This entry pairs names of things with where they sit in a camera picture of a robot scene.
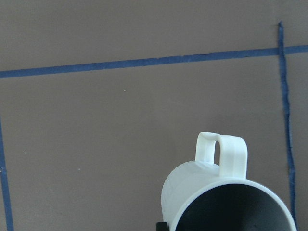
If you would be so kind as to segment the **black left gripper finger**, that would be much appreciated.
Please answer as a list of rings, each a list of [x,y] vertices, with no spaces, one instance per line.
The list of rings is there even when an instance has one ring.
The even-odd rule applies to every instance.
[[[166,222],[157,222],[156,231],[168,231],[168,224]]]

